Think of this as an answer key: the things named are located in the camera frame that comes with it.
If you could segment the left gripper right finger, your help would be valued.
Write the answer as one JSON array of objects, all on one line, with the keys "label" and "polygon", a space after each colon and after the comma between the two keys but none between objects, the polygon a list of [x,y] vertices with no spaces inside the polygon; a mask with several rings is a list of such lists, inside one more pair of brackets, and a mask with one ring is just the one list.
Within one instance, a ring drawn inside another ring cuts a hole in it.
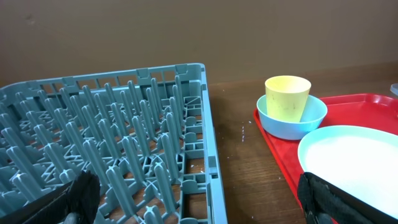
[{"label": "left gripper right finger", "polygon": [[300,175],[297,197],[307,224],[397,223],[396,218],[311,172]]}]

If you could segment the large light blue plate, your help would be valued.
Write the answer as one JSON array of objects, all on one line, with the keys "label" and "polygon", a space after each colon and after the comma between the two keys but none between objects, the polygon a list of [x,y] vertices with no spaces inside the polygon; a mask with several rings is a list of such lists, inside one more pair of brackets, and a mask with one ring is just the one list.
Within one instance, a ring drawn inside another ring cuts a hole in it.
[{"label": "large light blue plate", "polygon": [[397,217],[397,135],[360,126],[327,126],[305,135],[297,154],[305,172]]}]

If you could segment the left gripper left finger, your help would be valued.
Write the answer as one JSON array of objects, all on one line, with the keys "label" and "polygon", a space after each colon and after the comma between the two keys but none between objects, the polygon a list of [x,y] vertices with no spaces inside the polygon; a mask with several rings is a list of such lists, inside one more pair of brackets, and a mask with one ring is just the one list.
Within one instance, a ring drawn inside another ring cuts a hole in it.
[{"label": "left gripper left finger", "polygon": [[75,180],[1,218],[1,223],[93,224],[100,203],[100,180],[82,171]]}]

